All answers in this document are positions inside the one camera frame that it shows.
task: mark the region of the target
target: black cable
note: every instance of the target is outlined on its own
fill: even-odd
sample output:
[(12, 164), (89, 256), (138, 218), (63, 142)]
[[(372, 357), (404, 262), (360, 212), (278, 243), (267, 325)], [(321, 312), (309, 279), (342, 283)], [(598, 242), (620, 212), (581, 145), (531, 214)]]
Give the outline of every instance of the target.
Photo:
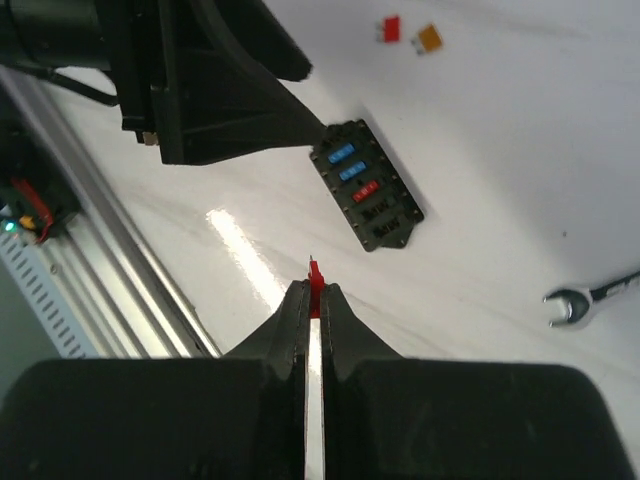
[(49, 82), (57, 87), (70, 90), (107, 107), (115, 107), (119, 103), (116, 95), (110, 95), (78, 80), (74, 80), (71, 77), (62, 75), (53, 68), (27, 68), (17, 66), (11, 66), (11, 68)]

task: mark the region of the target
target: red fuse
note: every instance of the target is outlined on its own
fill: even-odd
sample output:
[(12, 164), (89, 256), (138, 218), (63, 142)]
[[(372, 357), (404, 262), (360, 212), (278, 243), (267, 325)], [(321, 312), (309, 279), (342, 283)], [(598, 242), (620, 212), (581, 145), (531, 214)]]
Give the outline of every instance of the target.
[(378, 185), (378, 182), (376, 182), (375, 180), (372, 180), (369, 183), (367, 183), (364, 187), (362, 187), (360, 190), (358, 190), (356, 193), (354, 193), (351, 198), (353, 198), (356, 201), (356, 203), (360, 203), (362, 200), (364, 200), (373, 192), (375, 192), (378, 188), (380, 188), (380, 185)]
[(378, 41), (398, 43), (400, 41), (400, 16), (385, 17), (378, 24)]

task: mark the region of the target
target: perforated metal strip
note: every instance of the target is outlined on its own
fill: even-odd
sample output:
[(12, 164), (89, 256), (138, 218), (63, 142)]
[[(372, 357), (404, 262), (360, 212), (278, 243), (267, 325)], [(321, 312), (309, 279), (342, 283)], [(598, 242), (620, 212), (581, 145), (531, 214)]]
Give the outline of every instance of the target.
[(50, 267), (34, 246), (25, 246), (17, 234), (0, 233), (0, 259), (18, 284), (47, 335), (64, 358), (96, 357), (98, 351), (51, 280)]

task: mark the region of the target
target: wrench head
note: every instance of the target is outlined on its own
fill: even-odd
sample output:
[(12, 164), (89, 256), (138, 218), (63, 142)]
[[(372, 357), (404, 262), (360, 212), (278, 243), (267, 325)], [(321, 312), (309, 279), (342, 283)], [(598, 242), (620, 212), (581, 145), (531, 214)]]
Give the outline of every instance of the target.
[(545, 295), (543, 302), (557, 300), (562, 302), (565, 315), (562, 318), (551, 320), (552, 328), (564, 328), (579, 330), (586, 327), (595, 312), (593, 312), (593, 298), (588, 288), (562, 287)]

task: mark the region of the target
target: black fuse box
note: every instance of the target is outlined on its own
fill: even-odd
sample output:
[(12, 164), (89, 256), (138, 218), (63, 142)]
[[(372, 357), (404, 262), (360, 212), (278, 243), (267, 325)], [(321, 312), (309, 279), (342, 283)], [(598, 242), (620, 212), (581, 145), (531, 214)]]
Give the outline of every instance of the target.
[(364, 120), (330, 125), (311, 160), (366, 251), (407, 245), (425, 215)]

